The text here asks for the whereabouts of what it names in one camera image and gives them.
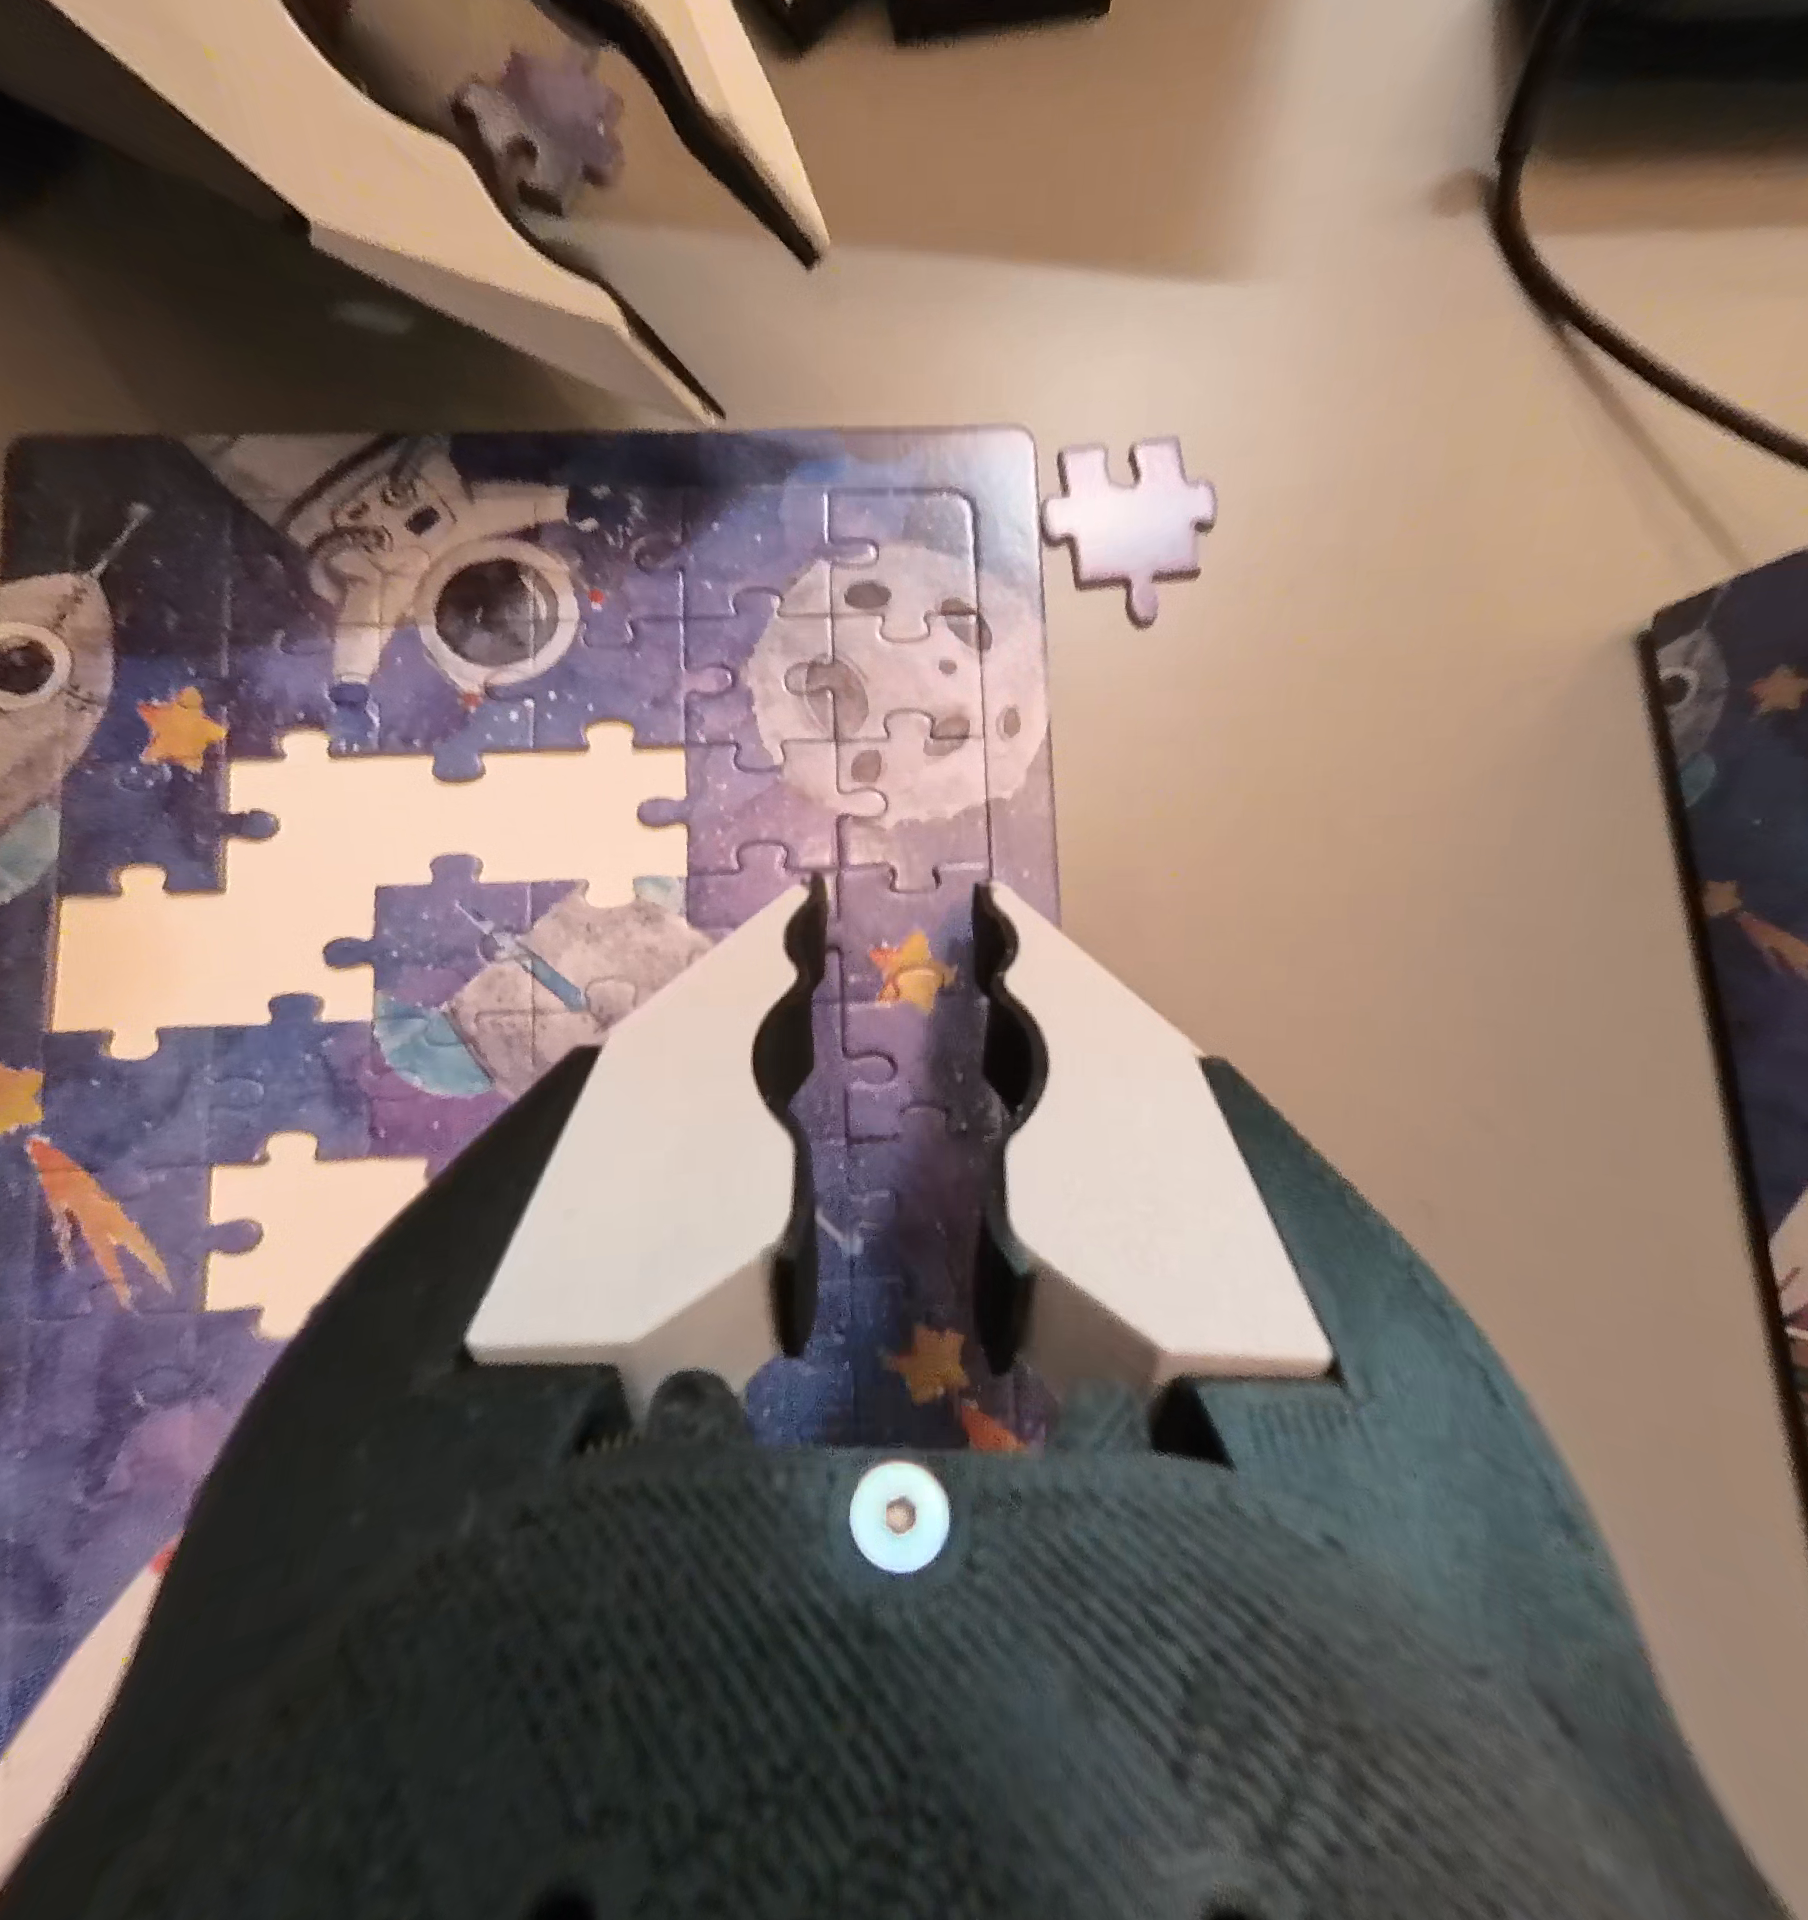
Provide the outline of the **space print jigsaw puzzle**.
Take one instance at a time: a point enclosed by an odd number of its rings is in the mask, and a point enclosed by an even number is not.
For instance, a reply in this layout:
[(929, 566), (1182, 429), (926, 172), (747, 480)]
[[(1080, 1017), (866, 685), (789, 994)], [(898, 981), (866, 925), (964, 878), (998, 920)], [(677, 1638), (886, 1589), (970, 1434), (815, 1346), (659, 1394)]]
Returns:
[(0, 1746), (317, 1295), (829, 889), (776, 1439), (1016, 1447), (970, 898), (1059, 905), (1025, 429), (30, 434), (0, 524)]

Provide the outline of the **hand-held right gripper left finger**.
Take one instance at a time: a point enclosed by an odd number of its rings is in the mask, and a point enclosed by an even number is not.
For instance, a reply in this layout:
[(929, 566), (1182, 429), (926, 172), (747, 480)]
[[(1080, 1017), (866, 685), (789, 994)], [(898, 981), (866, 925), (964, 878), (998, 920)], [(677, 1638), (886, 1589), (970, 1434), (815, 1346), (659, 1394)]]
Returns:
[(466, 1330), (479, 1363), (604, 1363), (743, 1388), (805, 1352), (818, 1194), (800, 1093), (829, 898), (796, 882), (598, 1050)]

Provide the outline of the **space print puzzle box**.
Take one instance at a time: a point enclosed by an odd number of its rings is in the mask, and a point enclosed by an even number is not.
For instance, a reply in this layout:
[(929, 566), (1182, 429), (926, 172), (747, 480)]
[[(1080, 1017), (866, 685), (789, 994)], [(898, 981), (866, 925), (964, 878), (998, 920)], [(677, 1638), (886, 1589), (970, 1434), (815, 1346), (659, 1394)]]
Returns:
[(1808, 1471), (1808, 548), (1662, 608), (1637, 661)]

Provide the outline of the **purple jigsaw puzzle piece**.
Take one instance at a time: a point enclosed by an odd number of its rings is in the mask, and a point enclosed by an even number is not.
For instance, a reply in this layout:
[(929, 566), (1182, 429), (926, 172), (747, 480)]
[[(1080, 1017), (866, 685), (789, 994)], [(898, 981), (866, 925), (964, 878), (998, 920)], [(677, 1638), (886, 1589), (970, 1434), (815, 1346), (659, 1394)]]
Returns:
[(1214, 484), (1186, 471), (1177, 438), (1134, 443), (1127, 480), (1110, 473), (1102, 445), (1063, 447), (1057, 466), (1060, 489), (1039, 506), (1044, 542), (1068, 548), (1080, 588), (1123, 588), (1132, 626), (1151, 628), (1160, 585), (1203, 571), (1201, 546), (1219, 511)]
[(461, 82), (452, 126), (512, 211), (562, 217), (587, 192), (624, 179), (626, 97), (602, 75), (602, 50), (512, 50), (495, 76)]

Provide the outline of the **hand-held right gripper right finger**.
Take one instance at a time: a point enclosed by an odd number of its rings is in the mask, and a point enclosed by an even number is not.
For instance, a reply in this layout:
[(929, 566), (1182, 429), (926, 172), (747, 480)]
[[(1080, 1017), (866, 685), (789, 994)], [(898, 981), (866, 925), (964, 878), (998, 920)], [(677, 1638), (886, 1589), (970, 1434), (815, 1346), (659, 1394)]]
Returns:
[(973, 891), (970, 954), (1002, 1110), (970, 1289), (989, 1367), (1142, 1396), (1332, 1378), (1201, 1048), (1002, 880)]

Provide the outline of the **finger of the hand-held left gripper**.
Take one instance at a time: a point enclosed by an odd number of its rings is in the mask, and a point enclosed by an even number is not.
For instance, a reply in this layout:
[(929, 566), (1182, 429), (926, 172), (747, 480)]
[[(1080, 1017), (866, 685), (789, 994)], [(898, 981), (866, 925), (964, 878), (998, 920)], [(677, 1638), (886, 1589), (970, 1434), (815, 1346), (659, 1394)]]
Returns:
[(729, 1), (611, 1), (611, 37), (648, 76), (682, 144), (805, 267), (828, 225), (792, 126)]
[(282, 4), (55, 10), (287, 204), (314, 249), (631, 403), (724, 418), (606, 287), (532, 245), (451, 141), (381, 107)]

